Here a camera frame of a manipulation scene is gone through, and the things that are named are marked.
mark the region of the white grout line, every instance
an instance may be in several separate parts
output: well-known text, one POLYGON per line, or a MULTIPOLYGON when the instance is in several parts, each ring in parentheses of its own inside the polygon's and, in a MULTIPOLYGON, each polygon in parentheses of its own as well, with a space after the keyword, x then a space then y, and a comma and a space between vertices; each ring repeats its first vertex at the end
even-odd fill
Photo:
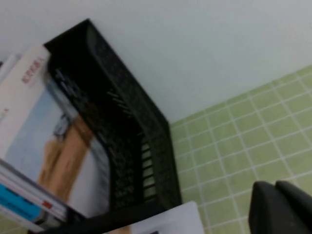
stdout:
MULTIPOLYGON (((248 193, 248 192, 251 192, 251 191, 252 191, 252 189, 247 189, 247 190, 241 191, 241 192, 239 192, 237 194, 234 194, 234 197, 242 195, 242 194, 245 194, 245 193, 248 193)), ((220 202, 220 201, 224 201, 224 200, 227 200, 227 199, 230 199, 230 198, 231 198, 231 196, 225 196, 225 197, 213 200, 213 201, 208 201, 208 202, 202 203, 198 207, 204 207, 204 206, 211 205, 211 204, 214 204, 214 203, 217 203, 217 202, 220 202)))
POLYGON ((246 218, 248 218, 248 217, 247 217, 247 216, 244 216, 244 217, 240 217, 240 218, 236 218, 236 219, 231 219, 231 220, 225 221, 225 222, 223 222, 223 223, 214 224, 214 225, 212 225, 212 226, 211 226, 210 228, 208 228, 208 229, 210 230, 211 228, 219 227, 219 226, 222 226, 222 225, 225 225, 225 224, 228 224, 228 223, 237 222, 237 221, 241 222, 243 219, 246 219, 246 218))
MULTIPOLYGON (((296 179, 296 178, 299 178, 299 177, 302 177, 302 176, 306 176, 306 175, 310 175, 310 174, 312 174, 312 171, 308 171, 308 172, 305 172, 305 173, 301 173, 301 174, 298 174, 298 175, 295 175, 295 176, 286 178, 286 179, 284 179, 284 180, 296 179)), ((252 191, 252 189, 242 191, 242 192, 240 192, 240 193, 238 193, 238 194, 235 194, 235 196, 236 196, 236 195, 239 195, 239 194, 247 193, 247 192, 250 192, 250 191, 252 191)), ((205 204, 201 204, 199 207, 201 207, 201 206, 206 206, 207 204, 209 205, 209 204, 212 204, 212 203, 215 203, 215 202, 218 202, 218 201, 222 201, 222 200, 225 200, 225 199, 229 199, 229 198, 231 198, 231 197, 230 197, 230 196, 224 197, 224 198, 218 199, 218 200, 216 200, 216 201, 212 201, 212 202, 208 202, 208 203, 205 203, 205 204)), ((231 220, 226 221, 226 222, 214 224, 214 225, 212 225, 212 226, 210 226, 210 227, 208 227, 208 228, 205 228, 205 229, 211 229, 211 228, 218 227, 218 226, 221 226, 221 225, 224 225, 224 224, 227 224, 227 223, 231 223, 231 222, 236 222, 236 221, 244 220, 244 219, 246 219, 246 218, 248 218, 248 217, 247 217, 247 216, 244 216, 244 217, 240 217, 240 218, 236 218, 236 219, 231 219, 231 220)))
MULTIPOLYGON (((294 83, 294 82, 296 82, 296 80, 287 82, 287 83, 285 83, 285 84, 280 84, 280 85, 276 86, 276 88, 278 88, 278 87, 280 87, 280 86, 288 85, 288 84, 291 84, 291 83, 294 83)), ((262 95, 262 94, 264 94, 264 93, 268 93, 269 91, 272 91, 272 89, 265 90, 265 91, 260 92, 260 93, 258 93, 258 94, 252 95, 251 97, 254 98, 254 97, 259 96, 259 95, 262 95)), ((291 97, 291 98, 289 98, 289 99, 286 99, 286 101, 287 101, 287 100, 290 100, 290 99, 293 99, 293 98, 296 98, 296 97, 298 97, 298 96, 300 96, 300 95, 297 95, 297 96, 291 97)), ((241 103, 241 102, 245 102, 245 101, 247 101, 247 100, 248 100, 248 98, 243 99, 243 100, 238 101, 238 102, 235 102, 235 103, 232 103, 232 104, 230 104, 230 105, 227 104, 226 101, 225 101, 224 103, 225 103, 225 105, 233 106, 233 105, 239 104, 239 103, 241 103)), ((259 110, 262 111, 262 110, 265 110, 265 109, 267 109, 267 108, 273 107, 273 106, 278 105, 278 104, 279 104, 279 103, 275 103, 275 104, 272 104, 272 105, 270 105, 270 106, 267 106, 267 107, 264 107, 264 108, 260 108, 259 110)), ((193 121, 195 121, 195 120, 198 120, 198 119, 203 118, 203 117, 206 117, 206 116, 210 116, 211 114, 214 114, 214 113, 216 113, 216 112, 218 112, 218 111, 221 111, 221 110, 224 110, 224 109, 226 109, 226 107, 222 107, 222 108, 217 109, 217 110, 215 110, 215 111, 212 111, 212 112, 210 112, 210 113, 205 113, 205 114, 203 114, 202 116, 193 118, 193 119, 191 119, 191 120, 189 120, 189 121, 186 121, 186 120, 184 119, 184 122, 183 122, 183 123, 186 123, 186 124, 187 124, 187 123, 193 122, 193 121)), ((173 127, 172 129, 181 127, 181 125, 182 125, 182 124, 177 125, 177 126, 173 127)))
POLYGON ((21 228, 22 228, 22 227, 12 228, 12 229, 6 230, 6 231, 4 231, 4 232, 1 232, 1 234, 10 233, 10 232, 16 231, 16 230, 21 229, 21 228))
MULTIPOLYGON (((189 136, 189 130, 188 130, 188 128, 187 128, 187 125, 185 124, 184 127, 185 127, 185 131, 186 131, 187 135, 189 136)), ((190 144, 190 147, 191 147, 191 151, 192 151, 192 161, 193 161, 193 165, 195 165, 195 158, 194 158, 194 151, 193 151, 193 146, 192 146, 192 144, 190 144)), ((196 175, 197 183, 199 184, 199 183, 200 183, 200 180, 199 180, 199 174, 198 174, 198 171, 197 171, 197 170, 195 170, 195 175, 196 175)), ((204 195, 203 195, 201 186, 199 186, 199 195, 200 195, 200 198, 201 198, 201 202, 205 202, 205 198, 204 198, 204 195)), ((205 214, 205 216, 206 216, 207 225, 210 226, 210 220, 208 219, 208 214, 207 214, 207 211, 206 211, 205 208, 204 208, 204 214, 205 214)))
MULTIPOLYGON (((208 127, 210 127, 210 122, 209 122, 209 120, 208 120, 208 117, 206 117, 206 121, 207 121, 208 127)), ((217 152, 217 155, 218 155, 218 158, 219 158, 219 161, 220 161, 220 166, 221 166, 222 172, 223 172, 223 174, 226 176, 226 171, 225 171, 225 167, 224 167, 224 164, 223 164, 223 161, 222 161, 221 153, 220 153, 220 151, 219 151, 218 146, 216 145, 215 135, 214 135, 213 131, 211 131, 210 133, 211 133, 211 137, 212 137, 212 139, 213 139, 213 142, 215 142, 214 147, 215 147, 215 149, 216 149, 216 152, 217 152)), ((236 203, 236 201, 235 201, 235 199, 234 199, 234 193, 233 193, 233 191, 232 191, 232 189, 231 189, 231 186, 230 186, 230 183, 229 183, 229 180, 228 180, 228 176, 226 176, 226 177, 224 177, 224 178, 225 178, 225 183, 226 183, 226 185, 227 185, 227 187, 228 187, 228 190, 229 190, 229 193, 230 193, 230 197, 231 197, 231 199, 232 199, 232 203, 233 203, 233 205, 234 205, 234 209, 235 209, 236 215, 237 215, 237 217, 240 217, 238 205, 237 205, 237 203, 236 203)), ((242 231, 243 231, 243 234, 245 234, 244 227, 243 227, 243 223, 242 223, 242 222, 239 222, 239 224, 240 224, 240 227, 241 227, 241 229, 242 229, 242 231)))
MULTIPOLYGON (((277 91, 274 89, 273 85, 271 84, 271 87, 272 87, 272 90, 273 92, 277 95, 277 91)), ((252 103, 252 106, 255 108, 255 111, 258 115, 258 117, 260 118, 260 121, 262 122, 262 125, 266 131, 266 133, 269 135, 275 149, 277 150, 277 153, 278 153, 278 156, 279 158, 282 160, 283 164, 285 165, 286 167, 286 170, 288 171, 288 173, 293 176, 293 172, 291 170, 291 168, 289 167, 289 165, 287 164, 285 158, 283 157, 283 154, 282 154, 282 151, 280 150, 280 148, 278 147, 277 143, 276 143, 276 138, 274 138, 274 136, 272 135, 272 133, 270 132, 269 128, 268 128, 268 124, 264 121, 264 119, 262 118, 261 114, 259 113, 259 111, 257 110, 255 104, 254 104, 254 101, 251 99, 251 103, 252 103)))
MULTIPOLYGON (((291 155, 285 156, 284 158, 287 159, 287 158, 296 156, 296 155, 298 155, 298 154, 301 154, 301 153, 304 153, 304 152, 307 152, 307 151, 310 151, 310 150, 312 150, 312 147, 307 148, 307 149, 305 149, 305 150, 298 151, 298 152, 293 153, 293 154, 291 154, 291 155)), ((254 167, 255 167, 255 168, 257 168, 257 167, 262 167, 262 166, 265 166, 265 165, 268 165, 268 164, 271 164, 271 163, 274 163, 274 162, 277 162, 277 161, 280 161, 280 160, 281 160, 280 158, 273 159, 273 160, 270 160, 270 161, 267 161, 267 162, 264 162, 264 163, 257 164, 257 165, 255 165, 254 167)), ((184 170, 183 172, 185 172, 185 171, 190 171, 190 170, 193 170, 193 169, 196 170, 197 168, 198 168, 198 167, 193 167, 193 168, 184 170)), ((250 169, 251 169, 251 167, 248 167, 248 168, 239 170, 239 171, 234 172, 234 173, 231 173, 231 174, 226 174, 225 176, 222 176, 222 177, 218 177, 218 178, 215 178, 215 179, 210 179, 210 180, 201 182, 201 183, 199 183, 199 185, 200 185, 200 186, 203 186, 203 185, 205 185, 205 184, 207 184, 207 183, 214 182, 214 181, 216 181, 216 180, 223 179, 223 178, 225 178, 225 177, 233 176, 233 175, 235 175, 235 174, 238 174, 238 173, 244 172, 244 171, 246 171, 246 170, 250 170, 250 169)), ((193 189, 193 188, 195 188, 195 187, 197 187, 197 186, 198 186, 198 185, 194 185, 194 186, 191 186, 191 187, 188 187, 188 188, 184 188, 184 189, 182 189, 181 191, 183 192, 183 191, 186 191, 186 190, 189 190, 189 189, 193 189)))
MULTIPOLYGON (((307 176, 307 175, 310 175, 310 174, 312 174, 312 171, 308 171, 308 172, 304 172, 304 173, 301 173, 301 174, 297 174, 295 176, 291 176, 291 177, 288 177, 288 178, 285 178, 285 179, 282 179, 282 180, 283 181, 290 180, 290 179, 294 180, 294 179, 297 179, 299 177, 307 176)), ((234 194, 234 197, 242 195, 242 194, 245 194, 245 193, 248 193, 248 192, 251 192, 251 191, 252 191, 252 189, 247 189, 247 190, 241 191, 241 192, 239 192, 237 194, 234 194)), ((214 204, 214 203, 217 203, 217 202, 220 202, 220 201, 223 201, 223 200, 226 200, 226 199, 230 199, 230 198, 231 198, 231 196, 225 196, 225 197, 213 200, 213 201, 202 203, 198 207, 204 207, 204 206, 207 206, 207 205, 210 205, 210 204, 214 204)))
MULTIPOLYGON (((312 146, 312 143, 310 141, 310 139, 308 138, 308 136, 306 135, 305 131, 301 128, 299 122, 297 121, 297 119, 294 117, 294 114, 291 112, 291 110, 289 109, 288 105, 286 105, 284 99, 281 97, 281 95, 278 93, 278 91, 276 90, 276 88, 273 86, 273 90, 275 92, 275 94, 277 95, 279 101, 281 102, 281 104, 283 105, 283 107, 286 109, 288 116, 294 121, 296 127, 299 129, 299 132, 303 134, 305 140, 310 144, 310 146, 312 146)), ((293 175, 293 171, 291 170, 290 166, 288 165, 286 160, 283 160, 287 170, 289 171, 289 173, 291 174, 291 176, 293 175)), ((298 181, 296 179, 294 179, 295 185, 299 185, 298 181)))
MULTIPOLYGON (((307 127, 307 128, 305 128, 304 130, 308 130, 308 129, 312 129, 312 126, 307 127)), ((275 140, 275 141, 276 141, 276 140, 281 140, 281 139, 283 139, 283 138, 286 138, 286 137, 289 137, 289 136, 292 136, 292 135, 298 134, 298 133, 300 133, 300 132, 301 132, 301 130, 299 130, 299 131, 295 131, 295 132, 293 132, 293 133, 289 133, 289 134, 284 135, 284 136, 276 137, 274 140, 275 140)), ((254 149, 254 148, 256 148, 256 147, 259 147, 259 146, 265 145, 265 144, 270 143, 270 142, 271 142, 271 140, 266 141, 266 142, 263 142, 263 143, 261 143, 261 144, 254 145, 254 146, 252 146, 252 147, 247 148, 247 150, 254 149)), ((202 149, 204 149, 204 148, 206 148, 206 147, 209 147, 209 146, 215 145, 215 143, 212 143, 212 144, 209 144, 209 145, 205 145, 205 146, 203 146, 203 147, 200 147, 200 148, 196 149, 196 150, 195 150, 195 152, 196 152, 196 151, 199 151, 199 150, 202 150, 202 149)), ((187 155, 187 154, 189 154, 190 152, 191 152, 191 151, 188 151, 188 152, 186 152, 186 153, 180 154, 180 155, 176 156, 176 157, 175 157, 175 159, 180 158, 180 157, 183 157, 183 156, 186 156, 186 155, 187 155)), ((231 154, 228 154, 228 155, 222 156, 222 158, 230 157, 230 156, 233 156, 233 155, 236 155, 236 154, 242 153, 242 152, 244 152, 244 150, 237 151, 237 152, 233 152, 233 153, 231 153, 231 154)))
MULTIPOLYGON (((284 101, 288 101, 288 100, 290 100, 290 99, 297 98, 297 97, 303 96, 303 95, 305 95, 305 94, 311 95, 311 91, 304 92, 304 93, 302 93, 302 94, 299 94, 299 95, 296 95, 296 96, 294 96, 294 97, 288 98, 288 99, 286 99, 286 100, 284 100, 284 101)), ((268 109, 268 108, 273 107, 273 106, 277 106, 277 105, 279 105, 279 104, 282 104, 282 103, 281 103, 281 102, 278 102, 278 103, 272 104, 272 105, 270 105, 270 106, 264 107, 264 108, 262 108, 262 109, 256 109, 256 110, 257 110, 258 112, 259 112, 259 111, 263 111, 263 110, 265 110, 265 109, 268 109)), ((304 111, 307 111, 307 110, 310 110, 310 109, 312 109, 312 107, 309 107, 309 108, 306 108, 306 109, 304 109, 304 110, 298 111, 298 112, 296 112, 295 114, 297 115, 297 114, 299 114, 299 113, 301 113, 301 112, 304 112, 304 111)), ((191 136, 189 136, 188 138, 193 138, 193 137, 198 136, 198 135, 200 135, 200 134, 202 134, 202 133, 209 132, 211 129, 216 129, 216 128, 221 127, 221 126, 223 126, 223 125, 229 124, 229 123, 231 123, 231 122, 233 122, 233 121, 236 121, 236 120, 239 120, 239 119, 241 119, 241 118, 244 118, 244 117, 253 115, 254 113, 255 113, 255 112, 251 112, 251 113, 248 113, 248 114, 246 114, 246 115, 240 116, 240 117, 238 117, 238 118, 233 118, 233 119, 231 119, 230 121, 227 121, 227 122, 225 122, 225 123, 221 123, 221 124, 219 124, 219 125, 217 125, 217 126, 215 126, 215 127, 213 127, 213 128, 209 128, 209 129, 207 129, 207 130, 205 130, 205 131, 202 131, 202 132, 200 132, 200 133, 196 133, 196 134, 194 134, 194 135, 191 135, 191 136)), ((278 122, 278 121, 280 121, 280 120, 282 120, 282 119, 284 119, 284 118, 287 118, 287 117, 289 117, 289 116, 284 116, 284 117, 282 117, 282 118, 279 118, 279 119, 270 121, 270 122, 268 122, 267 124, 271 124, 271 123, 278 122)), ((252 128, 252 129, 249 129, 249 130, 247 130, 247 131, 241 132, 241 134, 250 132, 250 131, 252 131, 252 130, 254 130, 254 129, 257 129, 257 128, 259 128, 259 126, 255 127, 255 128, 252 128)), ((222 139, 222 140, 219 140, 219 141, 227 140, 227 139, 232 138, 232 137, 233 137, 233 136, 230 136, 230 137, 228 137, 228 138, 225 138, 225 139, 222 139)), ((186 137, 186 138, 183 138, 183 139, 174 141, 173 144, 182 142, 182 141, 184 141, 184 140, 187 140, 188 138, 186 137)))
MULTIPOLYGON (((226 105, 226 107, 228 108, 228 112, 229 112, 229 114, 230 114, 231 119, 233 119, 233 115, 232 115, 232 113, 231 113, 231 111, 230 111, 229 106, 226 105)), ((237 132, 237 133, 240 133, 240 131, 239 131, 239 129, 238 129, 238 126, 237 126, 237 124, 236 124, 236 122, 235 122, 234 120, 233 120, 233 125, 234 125, 234 127, 235 127, 235 129, 236 129, 236 132, 237 132)), ((248 161, 249 161, 249 163, 250 163, 251 169, 253 170, 256 179, 259 180, 259 175, 258 175, 258 173, 257 173, 257 171, 256 171, 256 169, 255 169, 255 167, 254 167, 254 163, 253 163, 252 159, 250 158, 250 154, 249 154, 249 152, 248 152, 248 147, 246 146, 246 144, 245 144, 245 142, 244 142, 244 140, 243 140, 242 135, 238 135, 238 138, 239 138, 239 140, 241 141, 241 144, 242 144, 242 146, 243 146, 244 152, 245 152, 245 154, 246 154, 246 156, 247 156, 247 159, 248 159, 248 161)))

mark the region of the magazine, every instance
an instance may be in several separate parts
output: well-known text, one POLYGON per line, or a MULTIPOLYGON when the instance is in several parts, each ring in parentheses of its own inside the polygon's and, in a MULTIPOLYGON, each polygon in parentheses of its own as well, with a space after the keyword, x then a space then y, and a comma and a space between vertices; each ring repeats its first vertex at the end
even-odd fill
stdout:
POLYGON ((94 156, 101 146, 49 92, 49 57, 43 46, 31 47, 0 86, 0 158, 83 216, 100 215, 109 209, 109 182, 103 186, 94 156))

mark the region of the green tile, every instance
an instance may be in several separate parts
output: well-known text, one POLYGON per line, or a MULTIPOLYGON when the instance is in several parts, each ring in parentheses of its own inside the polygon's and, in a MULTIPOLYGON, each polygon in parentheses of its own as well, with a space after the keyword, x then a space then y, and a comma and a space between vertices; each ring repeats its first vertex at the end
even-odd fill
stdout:
POLYGON ((7 219, 2 219, 0 220, 0 233, 4 232, 6 230, 6 222, 7 219))
POLYGON ((189 123, 187 123, 187 128, 189 130, 189 134, 195 135, 208 130, 208 123, 204 117, 197 118, 189 123))
POLYGON ((28 230, 25 228, 22 228, 19 230, 19 234, 27 234, 27 233, 28 233, 28 230))
POLYGON ((214 201, 230 195, 226 179, 218 179, 205 183, 202 187, 205 202, 214 201))
POLYGON ((234 194, 251 189, 256 181, 252 169, 245 170, 228 177, 231 190, 234 194))
POLYGON ((242 229, 238 221, 233 221, 212 228, 213 234, 241 234, 242 229))
POLYGON ((267 182, 291 177, 282 160, 256 167, 256 171, 259 179, 267 182))
POLYGON ((205 115, 205 111, 196 112, 195 114, 192 114, 192 115, 188 116, 187 118, 185 118, 185 120, 187 122, 192 121, 193 119, 203 117, 204 115, 205 115))
POLYGON ((189 201, 195 201, 198 205, 202 203, 199 187, 184 190, 181 195, 184 203, 189 201))
POLYGON ((197 169, 199 181, 205 182, 224 176, 220 161, 205 164, 197 169))
POLYGON ((312 129, 307 129, 304 131, 307 135, 307 137, 312 141, 312 129))
POLYGON ((282 77, 282 78, 279 78, 279 79, 274 80, 274 81, 272 82, 272 84, 273 84, 274 86, 281 86, 281 85, 285 85, 285 84, 287 84, 287 83, 289 83, 289 82, 292 82, 292 81, 294 81, 294 80, 296 80, 295 74, 289 74, 289 75, 286 75, 286 76, 284 76, 284 77, 282 77))
POLYGON ((263 93, 265 91, 268 91, 270 89, 272 89, 272 87, 271 87, 271 84, 268 83, 268 84, 259 86, 259 87, 255 88, 255 89, 252 89, 251 91, 249 91, 249 93, 251 95, 257 95, 257 94, 263 93))
POLYGON ((201 222, 203 224, 203 227, 207 228, 208 227, 208 221, 207 221, 207 216, 205 214, 205 208, 199 207, 198 212, 199 212, 199 216, 200 216, 201 222))
POLYGON ((185 139, 187 137, 186 129, 184 125, 171 129, 172 142, 185 139))
POLYGON ((226 123, 213 129, 215 140, 222 140, 236 135, 236 129, 233 123, 226 123))
POLYGON ((213 112, 208 116, 208 121, 211 127, 215 127, 222 123, 226 123, 230 120, 231 120, 230 113, 225 108, 219 111, 213 112))
POLYGON ((238 118, 254 111, 252 103, 249 100, 234 104, 229 108, 233 118, 238 118))
POLYGON ((178 174, 181 189, 189 188, 197 185, 195 170, 189 170, 178 174))
POLYGON ((249 132, 242 134, 243 141, 247 148, 256 146, 258 144, 267 142, 270 140, 268 133, 264 127, 260 127, 249 132))
POLYGON ((300 76, 304 76, 304 75, 307 75, 309 73, 312 73, 312 65, 307 66, 307 67, 302 68, 301 70, 297 71, 297 74, 300 76))
POLYGON ((194 159, 196 165, 201 165, 209 161, 216 160, 218 154, 214 145, 207 146, 194 152, 194 159))
POLYGON ((247 94, 247 93, 244 93, 244 94, 238 95, 238 96, 236 96, 236 97, 233 97, 233 98, 227 100, 226 103, 227 103, 228 105, 232 105, 232 104, 234 104, 234 103, 237 103, 237 102, 239 102, 239 101, 243 101, 243 100, 247 99, 247 97, 248 97, 248 94, 247 94))
POLYGON ((312 171, 312 151, 299 153, 285 159, 292 172, 297 175, 312 171))
POLYGON ((6 225, 6 230, 16 229, 16 228, 20 227, 20 225, 18 223, 14 222, 12 220, 7 220, 5 225, 6 225))
POLYGON ((268 107, 260 111, 260 114, 263 120, 267 123, 288 115, 287 110, 285 109, 283 104, 278 104, 272 107, 268 107))
POLYGON ((284 137, 277 140, 276 143, 284 156, 305 150, 310 147, 302 133, 284 137))
POLYGON ((303 191, 312 195, 312 186, 311 186, 312 174, 307 174, 307 175, 303 175, 301 177, 298 177, 297 181, 298 181, 299 187, 303 191))
POLYGON ((295 97, 285 102, 293 113, 312 107, 312 97, 308 94, 295 97))
POLYGON ((278 96, 273 90, 254 96, 252 99, 257 109, 262 109, 279 102, 278 96))
POLYGON ((235 196, 235 202, 241 217, 248 216, 252 192, 243 193, 235 196))
POLYGON ((282 137, 290 133, 294 133, 299 130, 294 120, 291 117, 287 117, 277 122, 268 124, 269 131, 273 137, 282 137))
POLYGON ((240 132, 248 131, 262 124, 260 118, 256 113, 239 118, 235 121, 235 123, 240 132))
POLYGON ((294 179, 285 179, 285 181, 287 181, 287 182, 289 182, 289 183, 291 183, 293 185, 296 185, 296 182, 295 182, 294 179))
POLYGON ((312 109, 300 112, 294 115, 302 128, 312 126, 312 109))
POLYGON ((205 110, 205 113, 212 113, 212 112, 214 112, 214 111, 217 111, 217 110, 220 110, 220 109, 222 109, 222 108, 224 108, 225 107, 225 102, 222 102, 222 103, 219 103, 219 104, 217 104, 217 105, 214 105, 214 106, 212 106, 212 107, 209 107, 209 108, 207 108, 206 110, 205 110))
POLYGON ((20 233, 21 233, 20 228, 5 230, 5 234, 20 234, 20 233))
POLYGON ((248 223, 248 218, 241 220, 241 222, 242 222, 245 234, 251 234, 250 228, 249 228, 249 223, 248 223))
POLYGON ((221 156, 226 156, 239 151, 242 151, 243 145, 239 137, 235 136, 227 140, 223 140, 217 144, 221 156))
POLYGON ((222 161, 227 174, 232 174, 251 166, 245 152, 225 157, 222 161))
POLYGON ((191 138, 193 149, 198 149, 213 143, 210 132, 204 132, 191 138))
POLYGON ((279 158, 278 151, 271 142, 249 149, 248 152, 252 162, 255 165, 279 158))
POLYGON ((175 127, 177 127, 177 126, 179 126, 179 125, 181 125, 183 123, 184 123, 184 119, 180 119, 179 121, 176 121, 176 122, 170 124, 170 127, 171 128, 175 128, 175 127))
POLYGON ((173 144, 175 156, 187 153, 191 150, 189 140, 182 140, 173 144))
POLYGON ((194 166, 192 154, 175 158, 175 164, 178 172, 192 168, 194 166))
POLYGON ((302 82, 306 88, 312 89, 312 74, 302 78, 302 82))
POLYGON ((282 85, 276 90, 283 99, 292 98, 305 92, 305 89, 302 87, 299 81, 282 85))
POLYGON ((209 204, 206 206, 206 210, 211 225, 237 218, 234 203, 231 198, 209 204))

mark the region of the black plastic organizer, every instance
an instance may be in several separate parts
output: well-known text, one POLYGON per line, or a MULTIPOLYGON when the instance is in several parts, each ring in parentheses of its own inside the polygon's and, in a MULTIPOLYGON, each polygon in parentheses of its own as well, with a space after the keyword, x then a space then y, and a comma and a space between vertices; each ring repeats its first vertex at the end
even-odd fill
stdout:
POLYGON ((45 47, 52 79, 107 152, 111 194, 107 214, 44 233, 101 234, 180 205, 168 122, 90 20, 45 47))

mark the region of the book spine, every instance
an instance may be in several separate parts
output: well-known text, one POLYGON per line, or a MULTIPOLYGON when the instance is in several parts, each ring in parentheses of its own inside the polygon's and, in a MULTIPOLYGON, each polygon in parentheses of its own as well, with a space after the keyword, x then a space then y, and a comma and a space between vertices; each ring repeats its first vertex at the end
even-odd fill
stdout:
POLYGON ((58 227, 60 220, 0 183, 0 212, 7 218, 33 231, 58 227))
POLYGON ((38 188, 37 184, 31 183, 25 178, 23 179, 21 176, 14 173, 13 169, 10 170, 5 167, 5 165, 3 161, 0 163, 0 183, 40 206, 43 210, 49 212, 62 222, 66 222, 67 207, 65 205, 58 202, 47 192, 43 192, 38 188))

